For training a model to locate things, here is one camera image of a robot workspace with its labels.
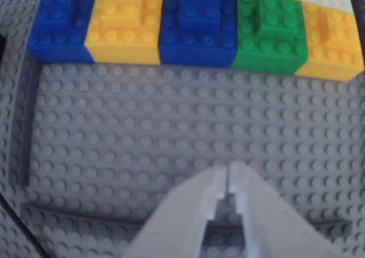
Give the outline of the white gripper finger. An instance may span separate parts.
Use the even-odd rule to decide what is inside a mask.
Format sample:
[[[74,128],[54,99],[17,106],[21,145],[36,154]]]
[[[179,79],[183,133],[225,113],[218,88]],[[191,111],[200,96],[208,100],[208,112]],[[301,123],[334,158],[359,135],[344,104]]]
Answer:
[[[210,167],[171,189],[125,256],[198,257],[207,222],[226,195],[227,178],[227,167]]]
[[[342,257],[261,175],[229,164],[228,191],[241,216],[247,257]]]

